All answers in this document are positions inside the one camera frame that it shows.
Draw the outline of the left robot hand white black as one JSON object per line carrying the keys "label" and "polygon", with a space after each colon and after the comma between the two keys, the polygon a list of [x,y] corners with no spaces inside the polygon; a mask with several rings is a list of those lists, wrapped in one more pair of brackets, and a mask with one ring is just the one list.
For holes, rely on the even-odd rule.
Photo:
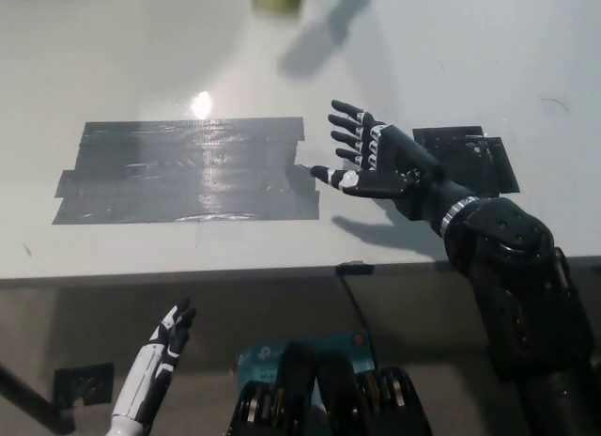
{"label": "left robot hand white black", "polygon": [[189,340],[196,310],[174,305],[138,351],[112,411],[110,435],[148,435]]}

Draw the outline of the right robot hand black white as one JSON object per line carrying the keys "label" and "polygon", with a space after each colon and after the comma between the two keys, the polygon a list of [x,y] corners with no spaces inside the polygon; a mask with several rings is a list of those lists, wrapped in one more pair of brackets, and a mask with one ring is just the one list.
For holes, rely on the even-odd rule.
{"label": "right robot hand black white", "polygon": [[408,220],[426,222],[441,236],[453,219],[477,208],[474,193],[411,136],[349,103],[333,100],[331,107],[328,121],[337,127],[331,138],[343,144],[335,154],[352,167],[315,165],[315,179],[346,195],[390,200]]}

